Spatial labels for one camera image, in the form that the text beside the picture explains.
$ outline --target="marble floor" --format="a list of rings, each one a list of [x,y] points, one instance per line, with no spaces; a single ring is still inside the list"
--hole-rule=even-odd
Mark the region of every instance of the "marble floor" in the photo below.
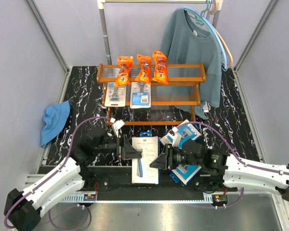
[[[67,85],[64,101],[71,104],[71,117],[65,129],[54,139],[50,146],[46,165],[55,166],[66,156],[72,133],[75,127],[84,119],[93,116],[106,116],[102,109],[102,84],[96,82],[98,67],[74,66]],[[189,113],[170,108],[178,115],[189,116]],[[223,72],[221,87],[221,102],[219,108],[211,108],[207,113],[207,120],[197,118],[217,129],[225,136],[235,151],[243,158],[259,161],[255,143],[247,121],[246,113],[239,95],[233,72],[229,69]],[[95,120],[84,124],[76,133],[74,142],[95,126],[104,128],[105,132],[111,133],[102,120]],[[124,126],[122,132],[132,136],[138,136],[141,131],[151,131],[153,136],[162,137],[170,129],[170,126]],[[222,140],[208,129],[202,130],[203,137],[199,142],[207,148],[214,148],[222,152],[228,152],[228,148]],[[111,153],[99,154],[93,162],[95,166],[129,166],[130,161],[121,161]]]

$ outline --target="blue hat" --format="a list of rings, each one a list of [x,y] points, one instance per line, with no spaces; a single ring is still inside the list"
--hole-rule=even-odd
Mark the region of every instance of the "blue hat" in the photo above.
[[[63,130],[69,117],[69,113],[70,106],[68,101],[53,104],[46,108],[43,117],[46,125],[41,133],[41,146],[47,144]]]

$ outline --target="gray sweatshirt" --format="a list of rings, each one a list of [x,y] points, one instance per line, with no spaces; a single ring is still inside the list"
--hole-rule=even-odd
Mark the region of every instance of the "gray sweatshirt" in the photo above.
[[[213,107],[220,105],[222,50],[217,38],[196,26],[188,13],[179,8],[170,18],[160,50],[168,57],[169,64],[204,64],[207,79],[206,82],[200,83],[201,105],[195,107],[195,113],[206,119],[203,112],[204,103],[208,102]],[[190,111],[189,106],[176,107]]]

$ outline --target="white wall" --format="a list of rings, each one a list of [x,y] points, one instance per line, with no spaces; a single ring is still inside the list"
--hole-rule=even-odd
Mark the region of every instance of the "white wall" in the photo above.
[[[235,63],[243,52],[269,0],[224,0],[217,29]],[[106,64],[96,0],[35,0],[69,66]],[[151,55],[160,47],[171,13],[180,6],[198,11],[204,4],[107,3],[105,15],[113,63],[119,55]]]
[[[24,0],[0,0],[0,231],[6,196],[35,173],[44,109],[64,73]]]
[[[268,161],[288,164],[289,0],[276,6],[239,75]]]

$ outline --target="white paper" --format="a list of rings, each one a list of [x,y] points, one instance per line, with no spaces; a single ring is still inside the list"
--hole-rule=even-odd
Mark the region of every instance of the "white paper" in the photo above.
[[[158,184],[158,169],[151,168],[150,164],[158,157],[158,137],[132,137],[134,149],[142,152],[141,164],[143,177],[139,177],[137,159],[131,163],[131,182]]]

